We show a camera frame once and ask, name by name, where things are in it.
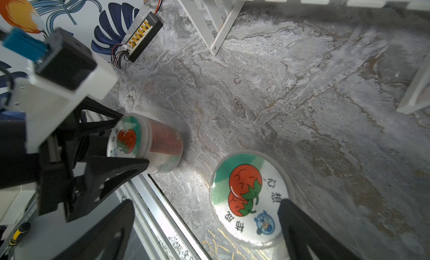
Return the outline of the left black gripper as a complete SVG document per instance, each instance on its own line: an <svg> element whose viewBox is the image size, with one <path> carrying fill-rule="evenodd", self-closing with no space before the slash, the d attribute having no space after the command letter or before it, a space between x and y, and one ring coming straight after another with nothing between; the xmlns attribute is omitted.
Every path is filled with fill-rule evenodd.
<svg viewBox="0 0 430 260"><path fill-rule="evenodd" d="M123 117L89 97L72 114L79 134L111 130ZM150 164L141 158L91 157L84 174L74 177L74 133L60 127L30 153L26 147L26 122L1 121L1 188L35 183L39 215L54 212L63 204L69 223L91 213ZM126 199L55 259L122 260L134 218L133 202Z"/></svg>

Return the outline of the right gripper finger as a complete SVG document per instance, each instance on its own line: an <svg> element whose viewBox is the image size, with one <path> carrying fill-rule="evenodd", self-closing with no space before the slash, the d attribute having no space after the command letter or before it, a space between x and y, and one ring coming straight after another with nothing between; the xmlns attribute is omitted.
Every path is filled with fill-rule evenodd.
<svg viewBox="0 0 430 260"><path fill-rule="evenodd" d="M359 259L290 199L281 201L278 216L290 259L311 260L310 252L320 260Z"/></svg>

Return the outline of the jar with tomato lid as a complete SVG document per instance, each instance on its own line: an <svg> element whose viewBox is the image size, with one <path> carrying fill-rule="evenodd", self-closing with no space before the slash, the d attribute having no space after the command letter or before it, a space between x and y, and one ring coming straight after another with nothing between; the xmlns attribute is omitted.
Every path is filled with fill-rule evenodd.
<svg viewBox="0 0 430 260"><path fill-rule="evenodd" d="M174 170L182 154L183 139L176 129L136 113L116 123L106 148L107 157L147 159L149 174Z"/></svg>

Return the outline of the white slatted wooden shelf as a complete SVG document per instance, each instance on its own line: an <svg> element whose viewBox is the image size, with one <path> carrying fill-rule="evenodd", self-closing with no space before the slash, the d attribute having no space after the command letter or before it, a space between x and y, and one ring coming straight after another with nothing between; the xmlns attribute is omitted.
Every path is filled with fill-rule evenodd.
<svg viewBox="0 0 430 260"><path fill-rule="evenodd" d="M212 55L217 55L245 5L274 6L292 14L310 12L312 17L329 10L339 14L350 10L394 8L428 12L430 0L178 0Z"/></svg>

